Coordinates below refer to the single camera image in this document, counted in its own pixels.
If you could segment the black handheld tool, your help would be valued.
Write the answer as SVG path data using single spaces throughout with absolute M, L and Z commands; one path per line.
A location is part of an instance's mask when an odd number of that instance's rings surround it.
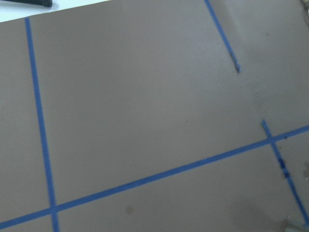
M 48 8 L 52 7 L 53 5 L 52 0 L 1 0 L 1 1 L 39 5 L 39 6 L 48 7 Z

